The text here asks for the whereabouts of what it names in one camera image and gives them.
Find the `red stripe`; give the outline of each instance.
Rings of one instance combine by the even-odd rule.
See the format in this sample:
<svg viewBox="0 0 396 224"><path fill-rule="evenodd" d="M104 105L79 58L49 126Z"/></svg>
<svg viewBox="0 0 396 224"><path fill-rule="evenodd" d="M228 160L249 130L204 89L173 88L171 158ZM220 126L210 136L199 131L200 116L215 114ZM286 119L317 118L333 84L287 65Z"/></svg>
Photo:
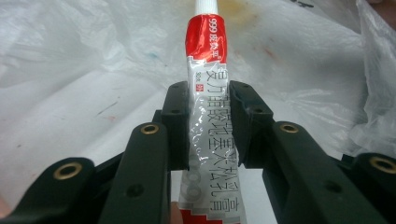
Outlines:
<svg viewBox="0 0 396 224"><path fill-rule="evenodd" d="M192 215L191 210L180 209L184 224L222 224L221 220L206 220L206 215Z"/></svg>

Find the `red label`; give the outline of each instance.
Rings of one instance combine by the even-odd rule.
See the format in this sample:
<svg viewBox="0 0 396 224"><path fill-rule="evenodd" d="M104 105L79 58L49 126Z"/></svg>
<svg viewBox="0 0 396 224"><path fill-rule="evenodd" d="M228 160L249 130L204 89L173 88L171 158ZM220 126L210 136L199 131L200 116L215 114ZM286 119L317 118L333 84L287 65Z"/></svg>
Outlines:
<svg viewBox="0 0 396 224"><path fill-rule="evenodd" d="M186 34L186 54L207 63L226 63L227 38L224 19L219 15L198 15L189 22Z"/></svg>
<svg viewBox="0 0 396 224"><path fill-rule="evenodd" d="M195 91L204 91L204 84L196 84Z"/></svg>

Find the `brass insert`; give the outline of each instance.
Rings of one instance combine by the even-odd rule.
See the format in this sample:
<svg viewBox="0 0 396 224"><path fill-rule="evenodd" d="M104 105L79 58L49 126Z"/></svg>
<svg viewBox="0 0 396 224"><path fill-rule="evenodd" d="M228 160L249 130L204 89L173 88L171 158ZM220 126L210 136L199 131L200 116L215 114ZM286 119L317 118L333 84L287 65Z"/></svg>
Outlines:
<svg viewBox="0 0 396 224"><path fill-rule="evenodd" d="M78 175L81 170L82 165L78 162L73 161L59 167L55 171L55 173L53 173L53 177L58 180L66 180L75 175Z"/></svg>
<svg viewBox="0 0 396 224"><path fill-rule="evenodd" d="M280 125L280 130L282 130L285 133L297 133L298 128L292 124L284 123Z"/></svg>
<svg viewBox="0 0 396 224"><path fill-rule="evenodd" d="M396 175L396 164L393 161L380 157L372 157L370 159L370 163L372 166L382 172L390 175Z"/></svg>
<svg viewBox="0 0 396 224"><path fill-rule="evenodd" d="M144 134L154 134L160 130L160 127L158 127L155 124L148 124L144 126L142 129L140 129L140 132Z"/></svg>

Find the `white surface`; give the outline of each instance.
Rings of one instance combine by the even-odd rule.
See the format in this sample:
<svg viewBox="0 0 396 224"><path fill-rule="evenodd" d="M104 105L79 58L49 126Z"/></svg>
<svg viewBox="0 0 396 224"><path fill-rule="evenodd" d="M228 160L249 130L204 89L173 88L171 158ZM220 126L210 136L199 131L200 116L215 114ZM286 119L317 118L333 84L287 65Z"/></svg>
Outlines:
<svg viewBox="0 0 396 224"><path fill-rule="evenodd" d="M0 195L13 208L50 164L105 161L151 120L166 88L187 79L194 3L15 0L0 8ZM349 138L366 119L358 34L288 1L220 0L219 14L231 79L251 84L276 120L305 126L327 152L359 149ZM261 172L242 169L240 178L248 222L275 223Z"/></svg>

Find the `wrinkled plastic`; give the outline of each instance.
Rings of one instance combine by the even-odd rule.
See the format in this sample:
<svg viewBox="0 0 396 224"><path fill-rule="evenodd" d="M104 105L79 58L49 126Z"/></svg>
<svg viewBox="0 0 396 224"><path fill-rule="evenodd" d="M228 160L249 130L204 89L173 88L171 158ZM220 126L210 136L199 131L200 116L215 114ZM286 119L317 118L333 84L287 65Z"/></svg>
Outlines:
<svg viewBox="0 0 396 224"><path fill-rule="evenodd" d="M3 0L0 8L0 194L12 208L50 164L66 157L98 164L125 149L133 127L162 107L166 88L186 80L194 6ZM350 26L291 1L219 0L227 68L276 120L303 125L328 154L389 155L394 34L362 0L359 12L364 44ZM261 175L243 172L247 222L262 223Z"/></svg>
<svg viewBox="0 0 396 224"><path fill-rule="evenodd" d="M364 110L368 121L358 124L351 138L361 148L396 158L396 31L359 0L369 96Z"/></svg>

